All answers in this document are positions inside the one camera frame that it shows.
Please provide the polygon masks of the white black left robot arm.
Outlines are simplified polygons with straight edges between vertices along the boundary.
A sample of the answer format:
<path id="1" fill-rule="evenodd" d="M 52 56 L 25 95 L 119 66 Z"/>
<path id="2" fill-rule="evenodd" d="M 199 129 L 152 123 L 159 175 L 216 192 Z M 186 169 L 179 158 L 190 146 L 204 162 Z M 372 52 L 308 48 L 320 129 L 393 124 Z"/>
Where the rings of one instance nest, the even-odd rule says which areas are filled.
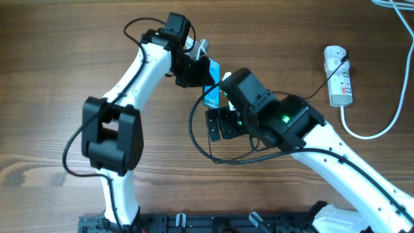
<path id="1" fill-rule="evenodd" d="M 215 83 L 209 59 L 189 55 L 192 28 L 184 15 L 170 13 L 162 28 L 149 29 L 138 40 L 139 52 L 120 81 L 102 98 L 90 96 L 83 104 L 82 155 L 102 181 L 105 230 L 132 232 L 138 224 L 133 171 L 144 147 L 141 112 L 159 81 L 171 72 L 183 88 Z"/>

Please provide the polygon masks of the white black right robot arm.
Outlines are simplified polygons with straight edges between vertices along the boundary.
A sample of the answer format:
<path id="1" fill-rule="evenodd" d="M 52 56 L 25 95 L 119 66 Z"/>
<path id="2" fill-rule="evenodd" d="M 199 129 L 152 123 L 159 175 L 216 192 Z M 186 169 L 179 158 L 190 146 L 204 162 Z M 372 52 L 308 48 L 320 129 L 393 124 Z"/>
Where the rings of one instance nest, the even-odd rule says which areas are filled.
<path id="1" fill-rule="evenodd" d="M 257 138 L 323 177 L 373 232 L 413 230 L 413 198 L 368 165 L 304 99 L 290 94 L 278 100 L 247 68 L 226 73 L 219 89 L 231 106 L 213 110 L 213 141 Z"/>

